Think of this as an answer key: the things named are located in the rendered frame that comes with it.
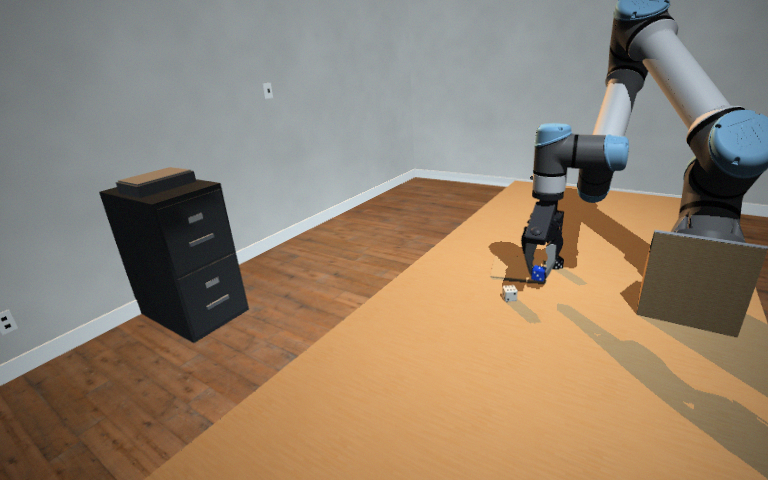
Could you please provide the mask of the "white die with black pips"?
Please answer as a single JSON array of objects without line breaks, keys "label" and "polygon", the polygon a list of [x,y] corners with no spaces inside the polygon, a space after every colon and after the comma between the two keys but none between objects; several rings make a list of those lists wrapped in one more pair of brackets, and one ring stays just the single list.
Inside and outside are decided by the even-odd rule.
[{"label": "white die with black pips", "polygon": [[502,297],[505,302],[517,301],[517,293],[518,291],[514,285],[503,286],[502,288]]}]

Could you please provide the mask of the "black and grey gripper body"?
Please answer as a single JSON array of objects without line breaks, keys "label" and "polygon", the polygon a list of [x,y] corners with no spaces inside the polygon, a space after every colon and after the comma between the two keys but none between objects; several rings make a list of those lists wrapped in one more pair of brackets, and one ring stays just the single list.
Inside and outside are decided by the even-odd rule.
[{"label": "black and grey gripper body", "polygon": [[532,190],[532,197],[533,198],[538,199],[538,200],[540,200],[540,199],[544,200],[544,201],[540,200],[539,202],[548,202],[548,203],[553,203],[554,202],[556,204],[556,211],[555,211],[554,218],[553,218],[553,221],[552,221],[552,226],[551,226],[548,238],[547,238],[547,243],[549,243],[550,241],[554,240],[557,237],[558,231],[559,231],[559,227],[560,227],[560,231],[562,231],[564,211],[558,211],[557,210],[557,207],[558,207],[558,201],[557,200],[563,199],[563,196],[564,196],[564,192],[561,193],[561,194],[558,194],[558,195],[542,195],[542,194],[538,194],[538,193],[534,192],[534,190]]}]

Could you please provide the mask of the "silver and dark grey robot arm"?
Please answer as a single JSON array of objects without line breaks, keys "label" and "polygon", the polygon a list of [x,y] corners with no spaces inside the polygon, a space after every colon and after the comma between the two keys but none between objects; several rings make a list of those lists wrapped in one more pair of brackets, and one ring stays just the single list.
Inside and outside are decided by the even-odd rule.
[{"label": "silver and dark grey robot arm", "polygon": [[561,194],[567,168],[576,168],[582,200],[596,203],[607,196],[614,171],[626,167],[629,140],[624,136],[649,71],[688,128],[686,141],[695,154],[684,172],[679,217],[671,232],[746,243],[742,199],[768,169],[768,117],[729,104],[677,37],[669,6],[670,0],[618,0],[608,87],[593,134],[572,134],[567,124],[540,125],[532,189]]}]

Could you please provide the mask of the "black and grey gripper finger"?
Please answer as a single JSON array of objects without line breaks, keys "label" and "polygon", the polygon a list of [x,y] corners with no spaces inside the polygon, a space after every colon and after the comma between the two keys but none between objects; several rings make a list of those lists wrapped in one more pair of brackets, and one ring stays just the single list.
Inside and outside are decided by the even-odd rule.
[{"label": "black and grey gripper finger", "polygon": [[537,244],[530,244],[530,243],[526,243],[525,242],[525,237],[524,236],[525,236],[525,233],[526,233],[526,228],[527,227],[524,227],[524,232],[523,232],[522,237],[521,237],[521,245],[522,245],[523,254],[524,254],[524,257],[525,257],[525,260],[526,260],[527,268],[528,268],[529,274],[531,276],[532,269],[534,268],[533,260],[534,260],[534,252],[535,252],[535,250],[537,248]]},{"label": "black and grey gripper finger", "polygon": [[551,270],[559,256],[562,246],[563,246],[562,231],[558,231],[557,237],[554,240],[550,241],[550,243],[545,248],[545,252],[547,253],[547,256],[548,256],[548,259],[546,261],[546,269],[544,271],[545,279],[547,279],[547,277],[551,273]]}]

